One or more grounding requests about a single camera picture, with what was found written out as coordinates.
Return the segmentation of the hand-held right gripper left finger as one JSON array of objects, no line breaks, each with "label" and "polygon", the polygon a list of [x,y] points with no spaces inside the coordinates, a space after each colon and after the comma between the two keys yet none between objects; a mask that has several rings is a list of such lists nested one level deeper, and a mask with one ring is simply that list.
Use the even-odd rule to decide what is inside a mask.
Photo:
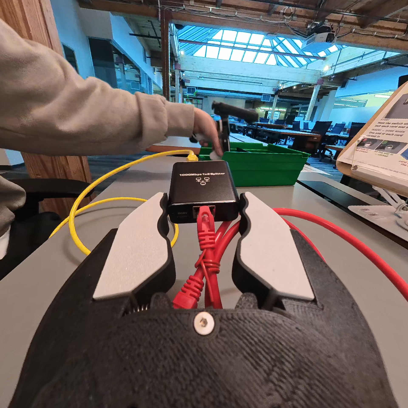
[{"label": "hand-held right gripper left finger", "polygon": [[155,293],[168,292],[176,281],[166,193],[156,193],[119,225],[93,300],[134,295],[149,302]]}]

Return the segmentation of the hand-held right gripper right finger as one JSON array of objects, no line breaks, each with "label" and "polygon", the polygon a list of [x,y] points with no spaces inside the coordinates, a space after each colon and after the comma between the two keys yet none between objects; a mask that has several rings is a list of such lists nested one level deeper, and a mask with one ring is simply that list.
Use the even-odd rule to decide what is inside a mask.
[{"label": "hand-held right gripper right finger", "polygon": [[251,192],[240,196],[237,247],[232,281],[259,302],[278,299],[314,301],[314,292],[287,223]]}]

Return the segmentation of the green plastic bin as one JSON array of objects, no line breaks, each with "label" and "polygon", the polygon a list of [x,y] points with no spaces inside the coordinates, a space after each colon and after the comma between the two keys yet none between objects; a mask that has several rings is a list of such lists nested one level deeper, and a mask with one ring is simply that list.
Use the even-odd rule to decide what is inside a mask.
[{"label": "green plastic bin", "polygon": [[230,142],[223,154],[236,187],[292,186],[310,154],[274,144]]}]

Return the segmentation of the black ethernet splitter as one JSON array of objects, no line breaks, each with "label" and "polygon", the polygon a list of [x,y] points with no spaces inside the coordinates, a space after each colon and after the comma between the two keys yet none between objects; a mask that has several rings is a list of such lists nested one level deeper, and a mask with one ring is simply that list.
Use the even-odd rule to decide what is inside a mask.
[{"label": "black ethernet splitter", "polygon": [[239,197],[226,161],[177,162],[172,167],[167,213],[174,224],[197,221],[200,207],[209,207],[215,222],[234,221]]}]

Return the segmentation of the person's left forearm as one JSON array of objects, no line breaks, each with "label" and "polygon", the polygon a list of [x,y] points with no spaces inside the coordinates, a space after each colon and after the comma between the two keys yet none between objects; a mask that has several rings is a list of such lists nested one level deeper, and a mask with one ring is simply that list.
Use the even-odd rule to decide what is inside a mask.
[{"label": "person's left forearm", "polygon": [[71,78],[51,120],[69,152],[85,156],[136,152],[167,137],[193,134],[194,107],[159,95],[130,94],[88,77]]}]

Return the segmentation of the person's left hand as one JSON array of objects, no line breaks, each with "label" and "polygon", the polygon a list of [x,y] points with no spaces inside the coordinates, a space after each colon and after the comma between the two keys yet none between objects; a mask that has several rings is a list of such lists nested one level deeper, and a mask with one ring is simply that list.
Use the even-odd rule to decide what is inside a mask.
[{"label": "person's left hand", "polygon": [[198,137],[197,141],[201,146],[208,147],[211,144],[215,155],[223,156],[215,121],[209,114],[196,107],[194,107],[193,136]]}]

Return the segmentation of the black office chair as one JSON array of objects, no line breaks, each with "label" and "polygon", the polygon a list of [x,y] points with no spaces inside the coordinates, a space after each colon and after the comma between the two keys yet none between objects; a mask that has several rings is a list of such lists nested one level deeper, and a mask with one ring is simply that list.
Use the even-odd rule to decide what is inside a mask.
[{"label": "black office chair", "polygon": [[46,242],[62,221],[55,212],[40,212],[40,202],[56,198],[76,199],[90,185],[84,181],[55,178],[18,178],[9,181],[25,190],[26,201],[20,209],[14,211],[15,219],[11,224],[7,253],[0,260],[0,279]]}]

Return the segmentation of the white stand base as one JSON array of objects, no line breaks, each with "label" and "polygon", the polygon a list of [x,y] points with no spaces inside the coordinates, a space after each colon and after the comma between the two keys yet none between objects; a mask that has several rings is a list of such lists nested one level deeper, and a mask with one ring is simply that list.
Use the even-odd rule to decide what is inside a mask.
[{"label": "white stand base", "polygon": [[395,192],[372,186],[382,198],[385,199],[388,206],[368,206],[361,212],[365,217],[376,225],[408,241],[408,208],[407,200],[403,200]]}]

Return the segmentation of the instruction sheet board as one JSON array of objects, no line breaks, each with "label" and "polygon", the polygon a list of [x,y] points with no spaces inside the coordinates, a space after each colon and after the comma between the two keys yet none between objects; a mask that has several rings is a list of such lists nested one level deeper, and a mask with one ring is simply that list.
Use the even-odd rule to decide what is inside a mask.
[{"label": "instruction sheet board", "polygon": [[336,161],[345,176],[408,196],[408,83],[402,84]]}]

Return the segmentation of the wooden door panel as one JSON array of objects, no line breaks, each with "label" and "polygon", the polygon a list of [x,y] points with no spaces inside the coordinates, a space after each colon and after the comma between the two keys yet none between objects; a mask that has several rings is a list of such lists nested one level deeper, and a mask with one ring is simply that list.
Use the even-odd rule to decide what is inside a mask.
[{"label": "wooden door panel", "polygon": [[21,152],[34,179],[91,181],[85,155],[51,125],[71,76],[50,1],[1,1],[1,150]]}]

